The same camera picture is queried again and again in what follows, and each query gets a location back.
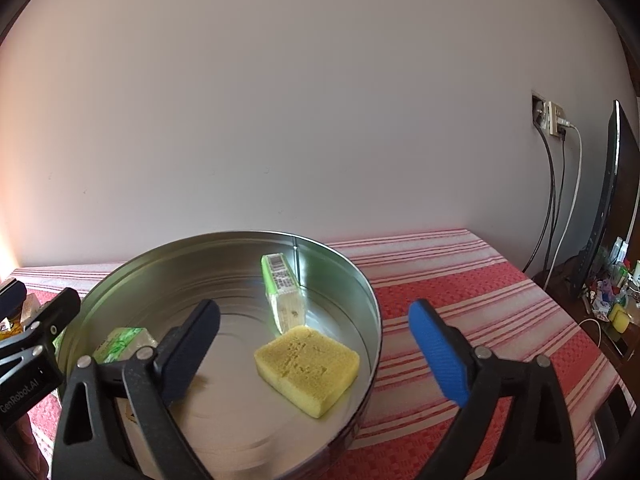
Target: red striped tablecloth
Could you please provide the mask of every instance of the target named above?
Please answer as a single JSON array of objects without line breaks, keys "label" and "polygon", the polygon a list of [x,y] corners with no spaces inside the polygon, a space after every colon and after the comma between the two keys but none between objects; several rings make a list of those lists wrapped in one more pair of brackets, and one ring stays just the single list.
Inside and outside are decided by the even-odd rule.
[{"label": "red striped tablecloth", "polygon": [[[474,346],[486,345],[500,357],[516,360],[549,355],[569,407],[578,480],[593,474],[600,456],[590,417],[612,387],[623,383],[591,339],[529,278],[466,230],[331,245],[375,288],[383,315],[383,349],[363,427],[326,480],[412,479],[449,427],[457,408],[442,396],[408,329],[407,309],[417,298],[427,298]],[[118,265],[33,267],[17,269],[12,276],[46,301],[65,286],[86,294]],[[484,472],[507,409],[505,400],[470,478]],[[31,411],[34,432],[48,457],[59,415],[52,396]]]}]

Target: wall socket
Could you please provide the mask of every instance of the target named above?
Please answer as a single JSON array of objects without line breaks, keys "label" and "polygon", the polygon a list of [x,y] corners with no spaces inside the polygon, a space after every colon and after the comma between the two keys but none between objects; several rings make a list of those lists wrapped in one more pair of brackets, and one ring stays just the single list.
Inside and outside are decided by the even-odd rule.
[{"label": "wall socket", "polygon": [[553,101],[545,103],[546,114],[549,119],[549,135],[563,137],[566,133],[562,126],[558,125],[558,117],[566,119],[564,110]]},{"label": "wall socket", "polygon": [[535,92],[531,95],[531,112],[533,122],[547,135],[563,138],[565,129],[558,125],[558,117],[565,119],[562,107],[553,101],[547,101]]}]

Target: clutter on desk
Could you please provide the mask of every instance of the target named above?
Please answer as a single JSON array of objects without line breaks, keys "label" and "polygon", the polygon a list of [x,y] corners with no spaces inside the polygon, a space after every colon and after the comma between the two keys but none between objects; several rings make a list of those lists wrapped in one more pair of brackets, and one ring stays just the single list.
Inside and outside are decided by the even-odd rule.
[{"label": "clutter on desk", "polygon": [[640,262],[632,273],[631,262],[625,259],[627,248],[621,238],[616,240],[606,268],[600,279],[593,280],[588,292],[593,316],[610,322],[619,333],[623,333],[630,322],[640,326]]}]

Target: blue gripper pad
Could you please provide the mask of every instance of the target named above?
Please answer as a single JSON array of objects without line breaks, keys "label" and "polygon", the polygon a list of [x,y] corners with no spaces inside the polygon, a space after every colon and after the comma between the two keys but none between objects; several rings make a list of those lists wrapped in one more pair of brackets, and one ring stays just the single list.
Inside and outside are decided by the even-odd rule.
[{"label": "blue gripper pad", "polygon": [[463,408],[470,395],[465,364],[443,333],[449,328],[426,300],[414,301],[409,307],[409,329],[442,393]]}]

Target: round metal pan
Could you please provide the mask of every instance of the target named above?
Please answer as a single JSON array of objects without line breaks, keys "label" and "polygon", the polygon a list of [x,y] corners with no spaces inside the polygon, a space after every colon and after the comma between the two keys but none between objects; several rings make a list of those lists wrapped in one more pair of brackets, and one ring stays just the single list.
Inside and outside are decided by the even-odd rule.
[{"label": "round metal pan", "polygon": [[[265,297],[263,254],[283,253],[307,300],[306,324],[360,355],[358,377],[320,419],[265,383],[255,349],[278,332]],[[217,479],[314,478],[351,443],[369,400],[382,342],[380,311],[363,274],[336,251],[295,235],[225,232],[172,242],[102,280],[82,302],[58,353],[69,375],[119,326],[143,326],[161,340],[204,298],[222,312],[220,332],[172,414]],[[124,418],[136,457],[160,478],[137,425]]]}]

